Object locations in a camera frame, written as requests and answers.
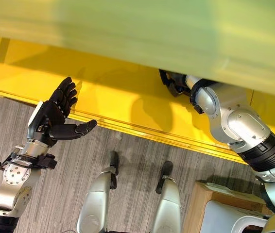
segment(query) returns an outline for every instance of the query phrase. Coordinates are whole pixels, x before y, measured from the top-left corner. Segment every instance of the cardboard box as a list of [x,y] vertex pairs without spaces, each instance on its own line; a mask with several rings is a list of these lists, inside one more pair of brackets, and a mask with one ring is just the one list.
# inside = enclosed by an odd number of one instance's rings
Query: cardboard box
[[265,201],[253,194],[241,193],[213,183],[195,182],[191,195],[189,210],[185,218],[184,233],[199,233],[208,201],[254,210],[265,215],[272,212],[266,207]]

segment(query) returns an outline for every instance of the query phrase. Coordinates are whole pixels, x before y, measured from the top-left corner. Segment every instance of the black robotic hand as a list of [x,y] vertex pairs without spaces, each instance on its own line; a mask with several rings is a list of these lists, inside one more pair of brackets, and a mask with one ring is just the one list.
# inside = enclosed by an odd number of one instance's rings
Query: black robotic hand
[[72,140],[86,135],[96,125],[95,120],[74,125],[64,124],[70,108],[77,102],[75,83],[70,77],[64,79],[50,99],[35,109],[27,133],[28,139],[38,140],[52,147],[57,140]]

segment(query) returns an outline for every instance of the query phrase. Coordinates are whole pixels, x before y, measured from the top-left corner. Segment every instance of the robotic hand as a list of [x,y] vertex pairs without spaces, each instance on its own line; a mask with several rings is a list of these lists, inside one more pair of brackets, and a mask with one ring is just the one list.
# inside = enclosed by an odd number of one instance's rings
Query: robotic hand
[[[227,143],[251,166],[261,181],[267,207],[275,213],[275,134],[248,104],[245,90],[192,75],[159,73],[174,96],[189,95],[195,110],[208,116],[213,137]],[[275,233],[275,215],[263,232]]]
[[58,140],[85,136],[97,124],[95,120],[75,125],[64,124],[77,102],[75,83],[64,79],[46,102],[39,102],[28,124],[25,146],[17,145],[0,163],[3,181],[0,185],[0,233],[13,233],[32,196],[41,169],[54,169],[55,156],[48,154]]

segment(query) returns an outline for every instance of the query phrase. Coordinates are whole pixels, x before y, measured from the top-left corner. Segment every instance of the gray carpet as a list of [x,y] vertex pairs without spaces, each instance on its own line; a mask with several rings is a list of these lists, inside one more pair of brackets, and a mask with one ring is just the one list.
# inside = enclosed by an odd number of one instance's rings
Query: gray carpet
[[[0,98],[0,161],[6,158],[15,144],[26,141],[27,121],[33,109],[32,106]],[[58,142],[50,150],[56,156],[57,167],[52,171],[42,171],[32,200],[15,232],[60,233],[76,230],[86,191],[108,165],[107,155],[111,150],[120,154],[120,174],[118,188],[110,192],[110,230],[131,233],[150,231],[159,201],[155,186],[165,160],[174,163],[172,176],[180,190],[182,219],[188,211],[196,180],[258,193],[258,182],[248,166],[96,127],[86,137]]]

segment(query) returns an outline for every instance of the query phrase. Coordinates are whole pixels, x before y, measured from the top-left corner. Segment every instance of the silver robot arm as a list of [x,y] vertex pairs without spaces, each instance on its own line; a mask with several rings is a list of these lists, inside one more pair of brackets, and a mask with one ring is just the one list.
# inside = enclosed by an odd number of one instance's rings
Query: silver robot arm
[[77,102],[75,84],[64,79],[46,102],[40,102],[30,117],[25,146],[16,146],[0,163],[0,233],[13,233],[29,203],[41,169],[54,169],[55,156],[48,154],[58,140],[80,138],[97,124],[95,120],[73,125],[64,124],[71,106]]
[[[190,101],[207,114],[214,138],[227,143],[262,181],[263,197],[275,213],[275,134],[248,104],[243,88],[187,75]],[[275,215],[264,233],[275,233]]]

